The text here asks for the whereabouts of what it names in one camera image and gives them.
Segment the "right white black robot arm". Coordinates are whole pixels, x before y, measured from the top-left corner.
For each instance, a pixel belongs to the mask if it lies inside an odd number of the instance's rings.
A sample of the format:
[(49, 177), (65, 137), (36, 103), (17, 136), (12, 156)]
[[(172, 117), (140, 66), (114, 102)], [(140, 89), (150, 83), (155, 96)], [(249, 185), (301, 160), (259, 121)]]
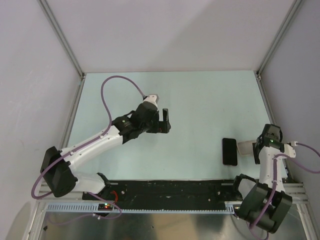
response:
[(294, 158), (296, 152), (282, 140), (281, 128), (266, 124), (256, 140), (237, 143), (240, 155), (254, 157), (260, 167), (259, 178), (240, 174), (231, 187), (232, 197), (242, 200), (235, 215), (251, 228), (259, 227), (271, 234), (278, 230), (293, 204), (293, 198), (285, 192), (281, 163), (283, 159)]

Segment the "black phone pink edge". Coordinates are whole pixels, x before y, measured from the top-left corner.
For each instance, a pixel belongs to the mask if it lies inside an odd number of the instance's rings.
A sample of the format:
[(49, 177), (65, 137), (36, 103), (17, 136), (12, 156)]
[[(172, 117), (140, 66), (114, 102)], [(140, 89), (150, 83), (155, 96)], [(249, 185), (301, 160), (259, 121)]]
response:
[(225, 166), (237, 166), (237, 141), (234, 138), (222, 139), (222, 163)]

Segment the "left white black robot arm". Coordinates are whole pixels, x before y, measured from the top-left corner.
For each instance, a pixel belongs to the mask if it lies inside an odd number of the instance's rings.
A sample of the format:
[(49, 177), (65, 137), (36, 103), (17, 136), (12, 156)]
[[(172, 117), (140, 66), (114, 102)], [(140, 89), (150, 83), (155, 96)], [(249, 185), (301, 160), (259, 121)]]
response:
[(107, 178), (102, 173), (88, 174), (78, 168), (105, 151), (138, 138), (143, 133), (167, 134), (170, 132), (169, 110), (159, 110), (151, 102), (144, 101), (136, 110), (115, 118), (105, 130), (88, 140), (58, 150), (55, 146), (46, 150), (40, 173), (51, 194), (63, 197), (72, 191), (91, 192), (99, 199), (107, 199), (111, 194)]

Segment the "beige phone case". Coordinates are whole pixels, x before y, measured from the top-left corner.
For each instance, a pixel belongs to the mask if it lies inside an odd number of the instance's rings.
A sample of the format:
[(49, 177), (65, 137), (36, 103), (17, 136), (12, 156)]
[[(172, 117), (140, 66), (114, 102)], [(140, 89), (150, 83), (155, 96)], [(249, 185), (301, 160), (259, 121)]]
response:
[(241, 141), (237, 142), (237, 150), (240, 156), (251, 156), (254, 154), (254, 145), (256, 141)]

